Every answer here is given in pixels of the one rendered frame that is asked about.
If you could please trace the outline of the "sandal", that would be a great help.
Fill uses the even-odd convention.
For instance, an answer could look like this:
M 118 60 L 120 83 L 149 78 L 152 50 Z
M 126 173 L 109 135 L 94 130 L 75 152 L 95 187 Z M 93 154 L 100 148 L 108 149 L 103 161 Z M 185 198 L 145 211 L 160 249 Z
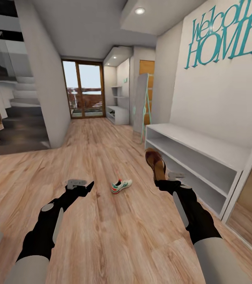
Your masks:
M 166 180 L 165 178 L 166 165 L 163 163 L 163 159 L 161 158 L 160 153 L 155 148 L 149 148 L 145 152 L 145 160 L 153 170 L 154 181 Z

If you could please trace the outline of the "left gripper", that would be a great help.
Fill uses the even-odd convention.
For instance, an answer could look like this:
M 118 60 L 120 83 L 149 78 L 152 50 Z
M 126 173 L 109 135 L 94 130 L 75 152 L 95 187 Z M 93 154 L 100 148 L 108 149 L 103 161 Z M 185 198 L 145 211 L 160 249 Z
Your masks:
M 87 193 L 91 191 L 93 185 L 94 185 L 94 182 L 92 181 L 87 187 L 77 186 L 72 190 L 67 189 L 68 185 L 66 185 L 65 186 L 66 192 L 63 193 L 62 195 L 67 195 L 71 199 L 71 203 L 73 203 L 79 196 L 85 197 Z

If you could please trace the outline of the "gym shoe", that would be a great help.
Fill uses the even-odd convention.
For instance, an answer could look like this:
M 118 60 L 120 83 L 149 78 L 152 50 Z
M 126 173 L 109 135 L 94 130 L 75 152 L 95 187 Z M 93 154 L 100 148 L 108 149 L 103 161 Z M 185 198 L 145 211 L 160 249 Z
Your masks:
M 121 180 L 119 179 L 116 183 L 112 185 L 112 193 L 117 194 L 120 192 L 123 188 L 130 187 L 130 185 L 133 183 L 131 179 L 127 180 Z

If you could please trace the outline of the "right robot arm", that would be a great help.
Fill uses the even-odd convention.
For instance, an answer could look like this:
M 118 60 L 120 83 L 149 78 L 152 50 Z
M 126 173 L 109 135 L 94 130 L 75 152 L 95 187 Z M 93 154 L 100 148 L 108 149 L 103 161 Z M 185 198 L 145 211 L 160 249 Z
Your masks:
M 252 284 L 195 192 L 177 181 L 177 178 L 185 178 L 185 173 L 169 172 L 167 176 L 168 180 L 155 180 L 155 185 L 173 196 L 185 229 L 190 233 L 206 284 Z

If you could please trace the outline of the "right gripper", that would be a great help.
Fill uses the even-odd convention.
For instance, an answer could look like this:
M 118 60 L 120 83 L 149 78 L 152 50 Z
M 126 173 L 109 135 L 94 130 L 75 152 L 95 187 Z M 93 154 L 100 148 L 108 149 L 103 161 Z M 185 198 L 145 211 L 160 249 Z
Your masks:
M 159 187 L 160 191 L 168 191 L 170 193 L 169 190 L 173 184 L 181 184 L 181 181 L 155 180 L 155 185 Z

